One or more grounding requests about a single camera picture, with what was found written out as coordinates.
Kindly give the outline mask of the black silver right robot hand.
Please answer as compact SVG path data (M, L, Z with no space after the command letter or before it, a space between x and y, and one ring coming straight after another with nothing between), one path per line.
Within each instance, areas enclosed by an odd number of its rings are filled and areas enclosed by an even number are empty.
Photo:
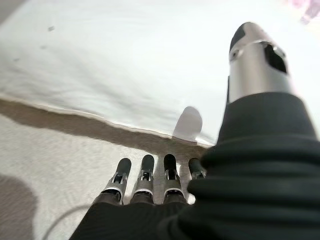
M245 22L231 40L229 65L217 143L188 163L195 203L185 199L167 154L163 203L154 202L154 158L146 155L125 205L131 161L123 158L73 240L319 239L320 142L285 53Z

